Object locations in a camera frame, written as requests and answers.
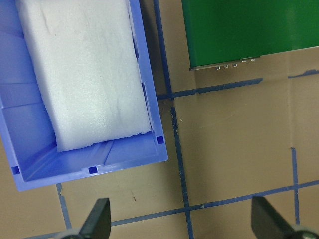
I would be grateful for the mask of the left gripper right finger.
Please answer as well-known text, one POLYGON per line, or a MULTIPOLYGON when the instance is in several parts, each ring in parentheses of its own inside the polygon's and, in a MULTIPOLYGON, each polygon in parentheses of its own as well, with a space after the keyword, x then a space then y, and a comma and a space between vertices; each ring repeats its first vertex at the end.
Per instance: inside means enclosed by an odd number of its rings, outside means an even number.
POLYGON ((257 239, 303 239, 303 231, 296 231, 261 196, 254 196, 251 205, 251 228, 257 239))

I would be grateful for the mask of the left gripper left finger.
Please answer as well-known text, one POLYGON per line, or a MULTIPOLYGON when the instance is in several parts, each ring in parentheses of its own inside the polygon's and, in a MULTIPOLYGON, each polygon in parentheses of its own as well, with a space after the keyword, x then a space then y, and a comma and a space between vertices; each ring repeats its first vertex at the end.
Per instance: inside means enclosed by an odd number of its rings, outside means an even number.
POLYGON ((81 228, 59 233, 60 239, 108 239, 111 233, 111 207, 109 198, 96 201, 81 228))

